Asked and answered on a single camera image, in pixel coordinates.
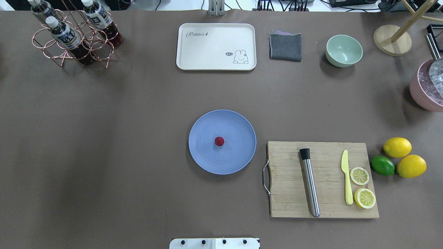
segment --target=red berry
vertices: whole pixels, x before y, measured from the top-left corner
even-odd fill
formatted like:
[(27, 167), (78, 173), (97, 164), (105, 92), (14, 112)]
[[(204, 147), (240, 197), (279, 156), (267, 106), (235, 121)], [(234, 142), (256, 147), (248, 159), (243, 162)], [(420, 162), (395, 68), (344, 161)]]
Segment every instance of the red berry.
[(224, 143), (225, 143), (225, 140), (221, 136), (218, 136), (215, 138), (215, 145), (222, 146)]

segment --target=black muddler tip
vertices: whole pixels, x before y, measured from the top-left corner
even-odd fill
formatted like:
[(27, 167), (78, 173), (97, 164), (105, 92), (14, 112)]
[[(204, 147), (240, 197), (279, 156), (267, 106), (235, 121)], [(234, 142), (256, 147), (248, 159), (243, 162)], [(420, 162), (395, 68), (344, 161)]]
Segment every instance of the black muddler tip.
[(301, 149), (300, 156), (302, 156), (302, 160), (311, 159), (309, 148)]

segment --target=green bowl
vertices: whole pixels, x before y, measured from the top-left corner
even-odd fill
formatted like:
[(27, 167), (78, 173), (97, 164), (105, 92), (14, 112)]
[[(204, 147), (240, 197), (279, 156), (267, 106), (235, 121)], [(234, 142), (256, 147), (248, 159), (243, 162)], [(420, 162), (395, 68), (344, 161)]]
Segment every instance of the green bowl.
[(360, 43), (348, 35), (335, 35), (326, 44), (326, 58), (334, 66), (352, 66), (362, 56), (363, 48)]

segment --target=gray napkin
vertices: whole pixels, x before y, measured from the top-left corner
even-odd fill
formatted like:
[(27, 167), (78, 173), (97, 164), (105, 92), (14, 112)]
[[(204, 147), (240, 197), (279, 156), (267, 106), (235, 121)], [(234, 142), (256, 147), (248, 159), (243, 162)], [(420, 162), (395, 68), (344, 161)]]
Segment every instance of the gray napkin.
[(269, 34), (271, 59), (302, 61), (302, 34), (276, 31)]

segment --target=blue plate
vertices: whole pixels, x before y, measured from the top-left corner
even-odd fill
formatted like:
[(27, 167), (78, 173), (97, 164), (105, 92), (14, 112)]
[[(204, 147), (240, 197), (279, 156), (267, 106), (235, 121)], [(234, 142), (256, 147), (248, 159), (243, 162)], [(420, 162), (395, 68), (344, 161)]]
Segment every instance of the blue plate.
[[(221, 136), (225, 143), (215, 145)], [(189, 150), (204, 170), (227, 175), (243, 169), (255, 153), (254, 128), (242, 115), (230, 110), (215, 110), (201, 116), (189, 134)]]

